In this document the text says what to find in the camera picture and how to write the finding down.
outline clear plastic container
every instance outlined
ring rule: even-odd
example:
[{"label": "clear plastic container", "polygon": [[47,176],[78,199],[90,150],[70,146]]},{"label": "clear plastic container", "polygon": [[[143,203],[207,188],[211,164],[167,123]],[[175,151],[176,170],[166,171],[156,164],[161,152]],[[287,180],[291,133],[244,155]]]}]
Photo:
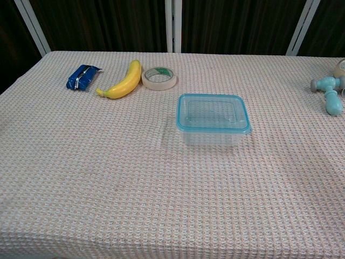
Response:
[{"label": "clear plastic container", "polygon": [[252,128],[242,98],[226,94],[180,96],[176,125],[188,145],[235,145]]}]

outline blue wrapper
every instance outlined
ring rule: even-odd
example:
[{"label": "blue wrapper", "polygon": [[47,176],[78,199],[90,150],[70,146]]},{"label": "blue wrapper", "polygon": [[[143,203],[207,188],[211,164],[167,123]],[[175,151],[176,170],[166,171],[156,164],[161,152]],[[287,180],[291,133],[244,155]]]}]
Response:
[{"label": "blue wrapper", "polygon": [[66,87],[68,89],[80,89],[85,91],[91,83],[92,78],[100,69],[95,66],[81,65],[68,79]]}]

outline light blue toy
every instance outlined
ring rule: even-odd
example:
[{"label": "light blue toy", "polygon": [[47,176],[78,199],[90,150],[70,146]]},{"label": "light blue toy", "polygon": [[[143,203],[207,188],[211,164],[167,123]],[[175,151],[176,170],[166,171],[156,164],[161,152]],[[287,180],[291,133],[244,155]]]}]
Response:
[{"label": "light blue toy", "polygon": [[335,89],[345,89],[345,76],[341,76],[340,78],[324,77],[318,81],[313,79],[310,83],[310,90],[312,92],[316,92],[317,90],[325,92],[326,111],[332,116],[337,116],[343,111],[343,105]]}]

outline black curtain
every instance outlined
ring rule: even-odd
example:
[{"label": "black curtain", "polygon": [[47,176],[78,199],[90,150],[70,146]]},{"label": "black curtain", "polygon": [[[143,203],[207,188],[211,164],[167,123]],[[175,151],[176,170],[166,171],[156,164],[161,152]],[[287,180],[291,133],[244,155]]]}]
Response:
[{"label": "black curtain", "polygon": [[305,0],[183,0],[182,52],[285,55]]},{"label": "black curtain", "polygon": [[0,93],[2,93],[39,61],[41,55],[15,1],[2,0],[0,6]]},{"label": "black curtain", "polygon": [[320,2],[298,55],[345,57],[344,0]]},{"label": "black curtain", "polygon": [[51,50],[166,52],[163,0],[30,0]]}]

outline tape roll core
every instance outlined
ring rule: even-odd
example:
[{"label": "tape roll core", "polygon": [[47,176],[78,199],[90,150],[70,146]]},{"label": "tape roll core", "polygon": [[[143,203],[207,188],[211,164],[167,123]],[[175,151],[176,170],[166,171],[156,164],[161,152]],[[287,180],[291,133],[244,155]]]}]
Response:
[{"label": "tape roll core", "polygon": [[[163,74],[165,76],[168,76],[169,79],[161,82],[151,81],[150,77],[156,74]],[[168,69],[166,67],[154,67],[152,69],[144,71],[141,75],[141,79],[144,86],[155,91],[167,90],[169,88],[172,88],[176,84],[175,74],[171,69]]]}]

